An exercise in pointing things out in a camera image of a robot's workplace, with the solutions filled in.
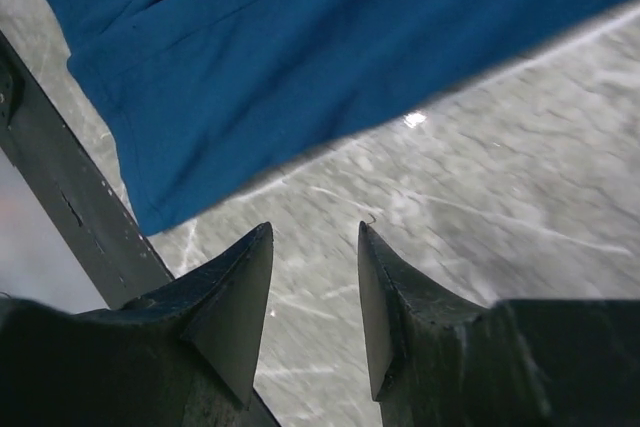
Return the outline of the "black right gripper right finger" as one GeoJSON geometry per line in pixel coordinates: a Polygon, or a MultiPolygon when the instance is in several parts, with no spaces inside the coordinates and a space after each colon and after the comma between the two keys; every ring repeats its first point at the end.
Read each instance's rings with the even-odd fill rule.
{"type": "Polygon", "coordinates": [[[359,295],[371,397],[386,426],[502,426],[505,402],[474,349],[504,308],[475,304],[361,223],[359,295]]]}

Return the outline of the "blue printed t-shirt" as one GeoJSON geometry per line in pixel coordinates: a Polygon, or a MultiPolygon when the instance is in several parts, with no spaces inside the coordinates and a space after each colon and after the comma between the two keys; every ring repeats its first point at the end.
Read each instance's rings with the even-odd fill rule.
{"type": "Polygon", "coordinates": [[[627,0],[46,0],[141,231],[627,0]]]}

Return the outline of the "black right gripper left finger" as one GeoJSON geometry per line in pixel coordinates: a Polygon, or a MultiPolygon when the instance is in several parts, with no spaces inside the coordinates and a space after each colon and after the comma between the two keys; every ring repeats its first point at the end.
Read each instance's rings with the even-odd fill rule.
{"type": "Polygon", "coordinates": [[[254,388],[273,267],[265,222],[118,310],[79,315],[99,340],[100,426],[271,426],[254,388]]]}

